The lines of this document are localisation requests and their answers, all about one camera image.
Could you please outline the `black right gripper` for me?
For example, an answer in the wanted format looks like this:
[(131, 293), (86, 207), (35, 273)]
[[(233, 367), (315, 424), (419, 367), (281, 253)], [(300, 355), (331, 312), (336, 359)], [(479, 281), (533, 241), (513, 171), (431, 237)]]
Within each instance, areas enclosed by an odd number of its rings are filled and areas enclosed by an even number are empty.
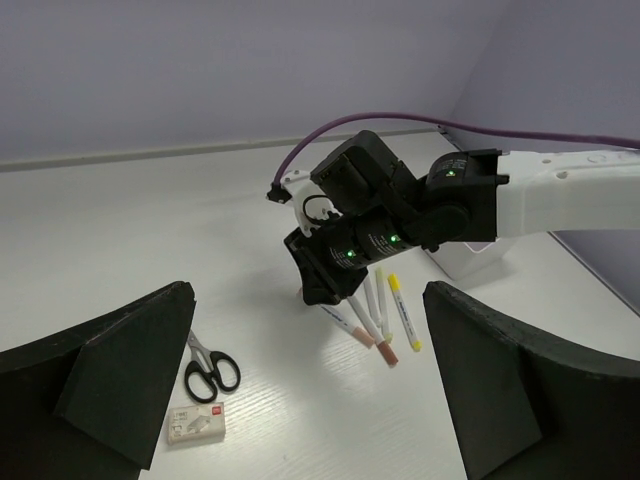
[(305, 304), (337, 305), (354, 295), (368, 267), (430, 244), (430, 230), (403, 229), (390, 219), (348, 219), (311, 236), (291, 232), (284, 245), (296, 263)]

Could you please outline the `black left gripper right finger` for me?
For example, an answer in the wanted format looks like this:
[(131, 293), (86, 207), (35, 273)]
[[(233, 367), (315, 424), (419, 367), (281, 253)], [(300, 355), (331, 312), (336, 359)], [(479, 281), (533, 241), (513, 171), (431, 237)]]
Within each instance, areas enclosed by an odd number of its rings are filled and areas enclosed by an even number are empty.
[(427, 284), (432, 345), (469, 479), (636, 479), (639, 363)]

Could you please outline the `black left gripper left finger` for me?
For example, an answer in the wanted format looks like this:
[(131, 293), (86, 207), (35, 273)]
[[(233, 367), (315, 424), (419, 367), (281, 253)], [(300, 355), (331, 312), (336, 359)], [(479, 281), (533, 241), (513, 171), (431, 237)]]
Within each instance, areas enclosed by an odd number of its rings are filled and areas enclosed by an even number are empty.
[(4, 479), (136, 479), (150, 468), (196, 307), (177, 281), (1, 354)]

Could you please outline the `pale yellow capped marker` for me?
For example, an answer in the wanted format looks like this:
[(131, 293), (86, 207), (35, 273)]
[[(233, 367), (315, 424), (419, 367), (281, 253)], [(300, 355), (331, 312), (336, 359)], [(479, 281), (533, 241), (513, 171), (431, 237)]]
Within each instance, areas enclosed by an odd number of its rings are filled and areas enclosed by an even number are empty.
[(391, 343), (393, 334), (390, 329), (384, 280), (382, 268), (376, 268), (365, 278), (364, 292), (369, 314), (374, 324), (380, 330), (385, 341)]

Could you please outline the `yellow capped white marker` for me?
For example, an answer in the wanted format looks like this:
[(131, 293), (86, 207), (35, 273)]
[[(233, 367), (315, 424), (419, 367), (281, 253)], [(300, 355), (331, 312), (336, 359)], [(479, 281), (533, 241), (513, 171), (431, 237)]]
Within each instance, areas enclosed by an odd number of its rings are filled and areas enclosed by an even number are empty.
[(402, 296), (402, 291), (399, 283), (399, 279), (395, 273), (390, 274), (387, 277), (391, 293), (398, 310), (402, 325), (404, 327), (408, 342), (414, 352), (420, 352), (422, 349), (422, 342), (418, 337), (416, 329), (409, 315), (406, 302)]

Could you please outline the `pink capped white marker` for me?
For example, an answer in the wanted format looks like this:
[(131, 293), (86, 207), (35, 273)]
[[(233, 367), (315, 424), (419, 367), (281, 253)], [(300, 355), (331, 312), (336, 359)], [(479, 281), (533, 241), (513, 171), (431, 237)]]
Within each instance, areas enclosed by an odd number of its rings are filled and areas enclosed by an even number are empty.
[[(361, 305), (359, 303), (359, 300), (357, 298), (355, 298), (355, 297), (348, 297), (347, 301), (348, 301), (349, 306), (353, 310), (353, 312), (356, 314), (357, 318), (359, 320), (362, 320)], [(367, 349), (370, 349), (375, 343), (374, 338), (370, 335), (370, 333), (368, 332), (368, 330), (366, 329), (366, 327), (364, 325), (357, 326), (354, 329), (353, 336), (360, 343), (362, 343)]]

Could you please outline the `white eraser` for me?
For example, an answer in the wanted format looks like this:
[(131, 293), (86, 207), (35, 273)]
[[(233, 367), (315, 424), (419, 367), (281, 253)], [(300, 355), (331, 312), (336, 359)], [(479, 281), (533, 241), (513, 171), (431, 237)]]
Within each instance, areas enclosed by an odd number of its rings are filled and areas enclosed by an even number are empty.
[(209, 439), (218, 440), (225, 435), (226, 417), (223, 403), (176, 407), (168, 411), (167, 441), (169, 445)]

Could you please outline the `brown capped white marker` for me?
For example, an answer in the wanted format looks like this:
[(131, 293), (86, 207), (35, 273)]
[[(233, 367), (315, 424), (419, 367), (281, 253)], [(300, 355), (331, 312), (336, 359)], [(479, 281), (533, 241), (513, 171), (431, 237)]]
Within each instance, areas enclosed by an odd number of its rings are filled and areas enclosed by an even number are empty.
[(353, 321), (342, 315), (335, 307), (330, 305), (317, 305), (317, 308), (328, 315), (334, 323), (343, 331), (351, 335), (359, 343), (368, 349), (376, 347), (385, 363), (393, 368), (398, 364), (398, 358), (384, 339), (381, 332), (377, 329), (371, 315), (364, 309), (363, 304), (356, 296), (347, 298), (347, 303), (359, 319), (361, 325), (357, 326)]

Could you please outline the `black handled scissors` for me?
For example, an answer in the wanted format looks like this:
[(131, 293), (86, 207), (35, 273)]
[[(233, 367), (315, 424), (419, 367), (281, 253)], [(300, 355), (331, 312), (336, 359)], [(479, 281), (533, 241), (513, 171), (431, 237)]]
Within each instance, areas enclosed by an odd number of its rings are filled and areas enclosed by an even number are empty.
[[(227, 353), (217, 350), (209, 350), (197, 338), (195, 333), (190, 330), (186, 345), (191, 354), (189, 363), (184, 372), (184, 387), (189, 397), (199, 404), (210, 404), (216, 401), (220, 391), (229, 394), (235, 392), (241, 384), (241, 370), (237, 362)], [(233, 384), (225, 383), (219, 364), (224, 363), (231, 367), (235, 382)], [(209, 389), (208, 397), (197, 395), (191, 388), (190, 379), (193, 375), (198, 376)]]

